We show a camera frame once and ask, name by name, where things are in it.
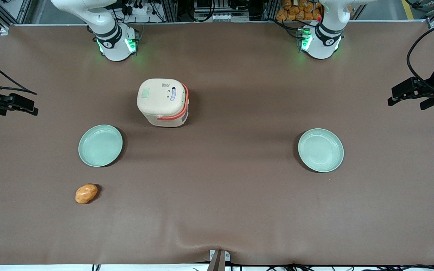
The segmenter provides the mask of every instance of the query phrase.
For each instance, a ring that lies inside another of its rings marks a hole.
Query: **rice cooker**
[[[188,89],[174,79],[148,79],[138,89],[136,105],[151,124],[179,127],[188,117]]]

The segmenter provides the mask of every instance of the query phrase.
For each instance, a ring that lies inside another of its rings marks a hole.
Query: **potato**
[[[285,21],[287,19],[287,11],[279,10],[276,15],[276,20]]]
[[[296,20],[303,20],[304,19],[304,11],[300,11],[298,14],[296,14]]]
[[[300,12],[299,7],[291,7],[291,9],[289,9],[289,15],[296,15]]]
[[[319,10],[314,10],[312,12],[312,19],[317,20],[319,17],[321,17],[321,12]]]
[[[285,10],[289,10],[292,7],[291,0],[283,0],[281,3],[282,3],[282,8],[284,8]]]
[[[85,184],[76,190],[75,200],[79,204],[89,203],[98,193],[98,187],[94,184]]]
[[[312,14],[310,12],[305,12],[304,20],[312,20]]]

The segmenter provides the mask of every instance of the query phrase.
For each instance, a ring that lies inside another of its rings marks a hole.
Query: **floor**
[[[83,21],[72,14],[58,10],[50,0],[39,0],[39,4],[43,7],[43,12],[37,14],[32,19],[33,23],[37,24],[83,24]],[[17,3],[22,0],[11,0],[8,3],[0,3],[3,7],[7,7],[8,11],[17,16]],[[425,12],[415,9],[406,10],[406,5],[403,5],[404,0],[379,0],[369,3],[363,10],[359,20],[406,20],[420,19],[424,17]]]

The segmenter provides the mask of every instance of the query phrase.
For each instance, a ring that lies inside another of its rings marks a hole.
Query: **metal bracket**
[[[231,254],[225,250],[222,251],[225,255],[225,261],[230,262],[231,261]],[[212,258],[214,257],[215,249],[210,251],[209,261],[212,261]]]

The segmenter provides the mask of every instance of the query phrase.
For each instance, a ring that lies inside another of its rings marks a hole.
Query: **cable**
[[[286,32],[289,34],[289,36],[296,38],[296,39],[300,39],[298,36],[292,34],[291,32],[289,32],[289,29],[287,29],[287,26],[284,27],[284,29],[286,30]]]
[[[149,3],[150,6],[152,6],[152,9],[157,14],[157,17],[162,21],[162,23],[164,23],[165,22],[164,17],[160,14],[160,11],[156,8],[154,0],[150,0]]]
[[[420,3],[415,2],[415,3],[411,3],[410,0],[405,0],[406,3],[408,3],[408,5],[410,5],[412,8],[422,8],[423,6],[420,5]]]
[[[434,27],[429,29],[427,32],[425,32],[423,35],[421,35],[416,41],[415,43],[413,43],[413,45],[411,46],[410,50],[408,51],[408,54],[406,55],[406,64],[408,65],[408,69],[410,69],[410,72],[416,77],[416,79],[418,79],[422,84],[424,84],[425,86],[431,88],[434,90],[434,87],[431,86],[430,84],[428,84],[425,80],[423,80],[423,78],[421,78],[421,76],[419,76],[417,74],[417,72],[415,71],[415,69],[413,69],[413,67],[411,66],[410,63],[410,56],[411,56],[411,52],[413,52],[413,49],[415,49],[416,45],[429,33],[434,31]]]
[[[245,5],[243,7],[239,7],[237,5],[233,6],[232,5],[232,0],[227,0],[227,5],[229,7],[231,7],[232,9],[237,10],[237,11],[244,11],[244,10],[248,10],[249,9],[249,2],[247,3],[247,5]]]
[[[188,17],[190,17],[190,19],[194,22],[205,22],[208,19],[210,19],[212,17],[212,15],[214,14],[214,11],[215,11],[215,3],[214,3],[214,0],[209,0],[209,1],[210,1],[209,14],[207,14],[207,17],[205,19],[203,19],[202,21],[195,19],[195,17],[192,16],[192,14],[191,14],[191,9],[187,9]],[[191,6],[191,3],[192,3],[192,0],[188,0],[189,6]]]
[[[140,32],[140,36],[138,37],[137,41],[140,41],[143,38],[143,31],[145,30],[145,24],[143,23],[142,31]]]
[[[24,89],[25,91],[27,91],[28,93],[34,94],[34,95],[38,95],[33,91],[30,91],[29,89],[27,89],[26,87],[22,86],[21,84],[19,84],[18,82],[16,82],[15,80],[13,80],[11,77],[9,77],[7,74],[5,74],[2,70],[0,70],[0,74],[2,74],[3,76],[5,76],[9,81],[13,82],[15,85],[17,85],[18,87]]]
[[[113,8],[113,4],[111,5],[111,7],[112,7],[112,10],[113,10],[113,15],[115,15],[115,20],[116,21],[118,21],[118,20],[120,20],[120,21],[124,21],[121,17],[119,17],[119,16],[117,16],[117,13],[115,12],[115,9]]]
[[[21,91],[21,92],[26,92],[26,93],[31,93],[34,95],[37,95],[35,92],[27,90],[27,89],[22,89],[22,88],[15,88],[15,87],[1,87],[0,89],[7,89],[7,90],[15,90],[15,91]]]

